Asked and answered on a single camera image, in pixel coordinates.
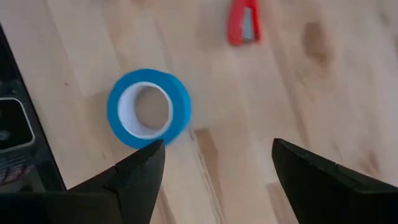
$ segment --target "wooden surface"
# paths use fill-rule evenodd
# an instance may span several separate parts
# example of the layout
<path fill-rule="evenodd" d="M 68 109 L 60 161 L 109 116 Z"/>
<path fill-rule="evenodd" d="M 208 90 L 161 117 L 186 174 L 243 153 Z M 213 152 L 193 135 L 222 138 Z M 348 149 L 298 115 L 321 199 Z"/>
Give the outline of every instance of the wooden surface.
<path fill-rule="evenodd" d="M 67 187 L 133 152 L 115 81 L 173 73 L 193 101 L 152 223 L 295 223 L 275 137 L 398 185 L 398 2 L 260 0 L 261 44 L 226 43 L 230 0 L 2 0 L 0 20 Z"/>

